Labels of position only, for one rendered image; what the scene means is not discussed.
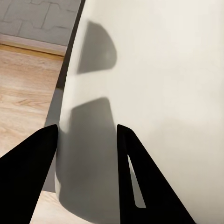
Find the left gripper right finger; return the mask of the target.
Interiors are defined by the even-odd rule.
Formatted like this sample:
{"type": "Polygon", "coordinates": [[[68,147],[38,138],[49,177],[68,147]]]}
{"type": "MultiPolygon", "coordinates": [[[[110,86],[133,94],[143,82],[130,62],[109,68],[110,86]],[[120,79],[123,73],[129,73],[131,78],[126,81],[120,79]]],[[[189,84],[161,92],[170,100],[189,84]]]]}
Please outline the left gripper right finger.
{"type": "Polygon", "coordinates": [[[120,224],[196,224],[131,128],[117,125],[120,224]],[[146,208],[135,205],[130,157],[146,208]]]}

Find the bowl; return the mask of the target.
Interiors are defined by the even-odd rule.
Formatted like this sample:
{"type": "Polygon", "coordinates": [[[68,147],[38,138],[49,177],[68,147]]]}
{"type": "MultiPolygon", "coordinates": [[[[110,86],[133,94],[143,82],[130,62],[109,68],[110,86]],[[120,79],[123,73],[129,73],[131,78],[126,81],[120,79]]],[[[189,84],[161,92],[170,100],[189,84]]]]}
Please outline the bowl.
{"type": "MultiPolygon", "coordinates": [[[[117,125],[196,224],[224,224],[224,0],[86,0],[67,71],[55,191],[120,224],[117,125]]],[[[128,155],[135,205],[146,208],[128,155]]]]}

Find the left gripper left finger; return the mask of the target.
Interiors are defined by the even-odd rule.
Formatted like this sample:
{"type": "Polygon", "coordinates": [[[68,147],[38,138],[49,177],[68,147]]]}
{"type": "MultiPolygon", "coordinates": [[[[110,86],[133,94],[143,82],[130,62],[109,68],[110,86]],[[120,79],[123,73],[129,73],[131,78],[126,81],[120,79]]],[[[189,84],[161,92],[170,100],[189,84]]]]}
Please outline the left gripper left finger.
{"type": "Polygon", "coordinates": [[[30,224],[57,148],[58,127],[44,127],[0,158],[0,224],[30,224]]]}

